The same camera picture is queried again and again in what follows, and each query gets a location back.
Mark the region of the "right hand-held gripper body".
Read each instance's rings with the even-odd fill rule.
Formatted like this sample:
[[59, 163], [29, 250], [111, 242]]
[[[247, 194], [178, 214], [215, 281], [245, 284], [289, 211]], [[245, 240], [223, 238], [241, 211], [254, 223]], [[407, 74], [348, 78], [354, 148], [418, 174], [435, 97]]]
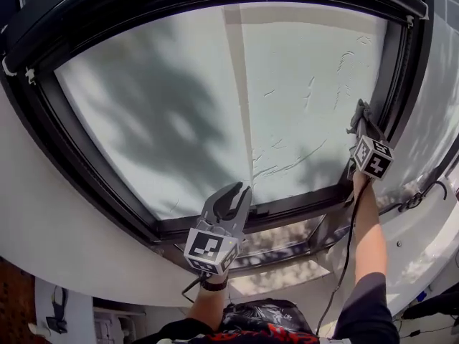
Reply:
[[355, 171], [370, 178], [382, 180], [394, 160], [393, 150], [383, 142], [369, 136], [356, 137], [356, 144], [350, 149], [346, 177], [351, 180]]

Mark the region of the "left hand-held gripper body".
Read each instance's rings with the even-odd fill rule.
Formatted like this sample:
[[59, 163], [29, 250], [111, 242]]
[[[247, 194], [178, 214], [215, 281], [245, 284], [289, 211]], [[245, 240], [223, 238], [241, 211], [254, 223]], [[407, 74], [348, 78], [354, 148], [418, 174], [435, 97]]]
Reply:
[[229, 233], [219, 224], [210, 224], [201, 217], [190, 228], [184, 257], [191, 267], [208, 274], [224, 274], [241, 251], [243, 233]]

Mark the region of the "grey cloth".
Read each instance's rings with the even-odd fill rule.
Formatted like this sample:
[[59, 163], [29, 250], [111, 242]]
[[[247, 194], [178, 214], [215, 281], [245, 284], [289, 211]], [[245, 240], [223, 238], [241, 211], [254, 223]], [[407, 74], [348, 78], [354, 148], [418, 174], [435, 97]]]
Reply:
[[355, 113], [351, 118], [350, 128], [346, 129], [347, 134], [358, 134], [359, 123], [363, 121], [367, 125], [371, 120], [372, 112], [369, 104], [359, 99], [356, 104]]

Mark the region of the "frosted window glass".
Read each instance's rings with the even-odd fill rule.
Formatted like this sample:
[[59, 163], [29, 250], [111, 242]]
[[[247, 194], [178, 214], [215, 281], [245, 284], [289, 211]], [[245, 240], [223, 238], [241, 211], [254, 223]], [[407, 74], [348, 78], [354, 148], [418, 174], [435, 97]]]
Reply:
[[117, 174], [169, 221], [237, 181], [254, 204], [335, 186], [386, 26], [312, 4], [215, 6], [107, 39], [55, 74]]

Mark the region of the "person's right forearm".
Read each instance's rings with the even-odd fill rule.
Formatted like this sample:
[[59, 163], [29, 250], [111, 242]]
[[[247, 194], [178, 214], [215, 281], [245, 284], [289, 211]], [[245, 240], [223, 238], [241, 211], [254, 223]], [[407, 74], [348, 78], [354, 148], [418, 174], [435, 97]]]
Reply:
[[371, 273], [387, 273], [387, 246], [379, 223], [377, 202], [371, 181], [359, 171], [353, 175], [354, 195], [360, 196], [356, 213], [355, 283]]

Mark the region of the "person's left forearm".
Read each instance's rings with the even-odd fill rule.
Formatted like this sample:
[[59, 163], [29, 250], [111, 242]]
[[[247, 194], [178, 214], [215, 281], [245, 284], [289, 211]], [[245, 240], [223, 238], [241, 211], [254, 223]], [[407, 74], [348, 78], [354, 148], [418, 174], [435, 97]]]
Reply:
[[[208, 280], [219, 283], [226, 278], [227, 274], [213, 275]], [[225, 295], [226, 288], [219, 292], [208, 292], [200, 287], [197, 297], [186, 317], [204, 323], [212, 330], [217, 330], [222, 321]]]

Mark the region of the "dark brown wristband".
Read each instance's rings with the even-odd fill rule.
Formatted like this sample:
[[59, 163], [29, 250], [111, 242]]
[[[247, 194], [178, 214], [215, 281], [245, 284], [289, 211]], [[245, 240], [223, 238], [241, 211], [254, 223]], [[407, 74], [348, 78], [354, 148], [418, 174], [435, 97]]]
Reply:
[[227, 278], [224, 281], [219, 282], [219, 283], [210, 282], [207, 279], [201, 279], [199, 284], [203, 290], [206, 290], [208, 292], [219, 292], [219, 291], [224, 290], [227, 287], [227, 282], [228, 282]]

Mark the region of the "black metal hook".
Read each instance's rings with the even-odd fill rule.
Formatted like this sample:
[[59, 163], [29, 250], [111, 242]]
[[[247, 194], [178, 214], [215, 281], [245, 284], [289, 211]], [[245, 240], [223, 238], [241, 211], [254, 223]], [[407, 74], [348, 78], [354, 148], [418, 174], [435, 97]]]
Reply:
[[427, 186], [427, 188], [424, 191], [417, 192], [410, 199], [398, 206], [398, 212], [402, 213], [404, 211], [418, 207], [422, 203], [422, 201], [427, 197], [427, 195], [433, 189], [434, 186], [441, 187], [441, 189], [443, 190], [443, 200], [445, 201], [448, 196], [448, 190], [446, 188], [446, 185], [442, 181], [433, 181]]

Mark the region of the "white board panel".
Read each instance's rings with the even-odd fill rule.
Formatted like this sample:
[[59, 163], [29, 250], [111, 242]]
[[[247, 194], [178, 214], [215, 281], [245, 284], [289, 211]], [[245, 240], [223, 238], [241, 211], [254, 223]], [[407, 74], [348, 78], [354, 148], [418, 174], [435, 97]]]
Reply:
[[380, 216], [387, 241], [387, 304], [396, 315], [441, 273], [459, 249], [459, 200], [447, 178], [419, 206]]

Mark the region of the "white storage shelf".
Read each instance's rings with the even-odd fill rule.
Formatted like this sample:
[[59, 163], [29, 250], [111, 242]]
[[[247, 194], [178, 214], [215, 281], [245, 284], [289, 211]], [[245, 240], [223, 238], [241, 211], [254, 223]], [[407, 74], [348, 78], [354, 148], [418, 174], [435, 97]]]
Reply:
[[97, 344], [132, 344], [146, 333], [146, 313], [94, 307]]

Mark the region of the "white side table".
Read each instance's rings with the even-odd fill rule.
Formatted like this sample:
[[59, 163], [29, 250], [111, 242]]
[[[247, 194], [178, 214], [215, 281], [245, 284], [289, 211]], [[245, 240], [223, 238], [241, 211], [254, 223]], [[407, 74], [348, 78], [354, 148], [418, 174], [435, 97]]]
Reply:
[[[61, 301], [61, 288], [38, 277], [35, 278], [34, 298], [37, 325], [47, 327], [46, 317], [54, 316], [52, 293]], [[93, 298], [70, 290], [65, 308], [67, 333], [50, 331], [47, 338], [51, 344], [97, 344], [93, 317]]]

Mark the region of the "person's black printed shirt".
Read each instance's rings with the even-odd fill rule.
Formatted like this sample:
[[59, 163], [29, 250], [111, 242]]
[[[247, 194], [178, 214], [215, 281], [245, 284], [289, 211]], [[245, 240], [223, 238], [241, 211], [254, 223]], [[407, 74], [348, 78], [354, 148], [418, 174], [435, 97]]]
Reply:
[[331, 338], [313, 334], [297, 305], [288, 300], [230, 304], [217, 330], [192, 318], [170, 322], [133, 344], [399, 344], [380, 272], [355, 285]]

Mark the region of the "black-framed glass window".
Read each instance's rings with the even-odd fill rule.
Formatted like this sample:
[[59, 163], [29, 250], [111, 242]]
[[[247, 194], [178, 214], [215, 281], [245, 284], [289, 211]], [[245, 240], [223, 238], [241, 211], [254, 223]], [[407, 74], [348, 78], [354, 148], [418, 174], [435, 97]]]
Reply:
[[[101, 214], [147, 245], [183, 242], [198, 215], [157, 219], [101, 153], [56, 77], [64, 63], [107, 39], [169, 16], [215, 6], [312, 4], [356, 11], [387, 23], [370, 101], [377, 124], [395, 144], [412, 113], [430, 50], [434, 0], [0, 0], [0, 80], [19, 119], [59, 172]], [[35, 70], [36, 85], [24, 73]], [[339, 182], [249, 215], [246, 231], [284, 226], [347, 205], [349, 160]]]

